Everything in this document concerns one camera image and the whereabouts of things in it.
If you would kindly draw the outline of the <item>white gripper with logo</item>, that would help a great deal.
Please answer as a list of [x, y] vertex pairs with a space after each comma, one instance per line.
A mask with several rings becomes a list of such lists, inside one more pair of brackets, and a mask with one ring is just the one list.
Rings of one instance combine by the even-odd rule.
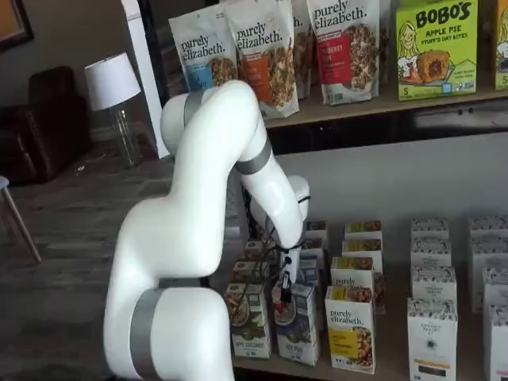
[[300, 248], [282, 248], [280, 250], [279, 259], [279, 278], [281, 280], [280, 300], [282, 302], [291, 302], [291, 286], [297, 280]]

